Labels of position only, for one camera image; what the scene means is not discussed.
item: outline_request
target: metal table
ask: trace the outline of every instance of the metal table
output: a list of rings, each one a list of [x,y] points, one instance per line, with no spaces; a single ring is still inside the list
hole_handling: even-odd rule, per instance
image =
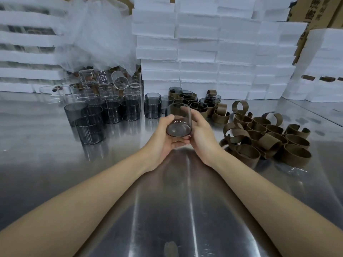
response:
[[[46,200],[139,150],[158,120],[107,125],[106,140],[82,146],[62,105],[37,94],[0,93],[0,230]],[[225,101],[230,108],[233,101]],[[260,161],[256,171],[343,229],[343,132],[293,102],[249,101],[277,111],[282,127],[311,130],[303,170]],[[222,125],[211,122],[217,140]],[[191,148],[173,151],[119,199],[76,256],[280,256],[231,189]]]

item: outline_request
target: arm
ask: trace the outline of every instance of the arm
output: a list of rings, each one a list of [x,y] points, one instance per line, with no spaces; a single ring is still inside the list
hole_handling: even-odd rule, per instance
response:
[[[191,144],[258,221],[284,257],[342,256],[343,231],[224,151],[196,111]]]
[[[0,232],[1,256],[73,256],[122,194],[189,140],[166,134],[174,116],[136,154],[50,199]]]

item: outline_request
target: hand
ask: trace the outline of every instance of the hand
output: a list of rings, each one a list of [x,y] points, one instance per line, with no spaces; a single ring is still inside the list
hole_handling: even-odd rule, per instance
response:
[[[192,133],[191,145],[195,152],[207,166],[212,167],[215,156],[222,148],[219,146],[210,124],[196,110],[191,109]]]
[[[167,126],[174,120],[174,115],[161,117],[156,131],[149,141],[140,150],[147,156],[149,167],[147,171],[152,171],[162,163],[171,150],[190,144],[189,136],[172,137],[166,133]]]

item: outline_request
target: forearm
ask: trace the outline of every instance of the forearm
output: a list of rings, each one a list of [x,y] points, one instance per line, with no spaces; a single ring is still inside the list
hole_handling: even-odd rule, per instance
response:
[[[212,167],[284,257],[342,256],[343,232],[317,212],[221,150]]]
[[[147,166],[141,153],[72,187],[0,233],[2,256],[73,256]]]

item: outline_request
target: brown cardboard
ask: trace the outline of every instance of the brown cardboard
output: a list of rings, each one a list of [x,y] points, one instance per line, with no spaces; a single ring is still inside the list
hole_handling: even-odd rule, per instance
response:
[[[341,3],[334,13],[328,28],[343,29],[343,0],[341,0]]]
[[[291,8],[288,21],[307,23],[305,31],[298,40],[298,48],[294,54],[296,58],[293,63],[298,61],[309,31],[326,28],[340,2],[341,0],[298,0],[297,4]]]

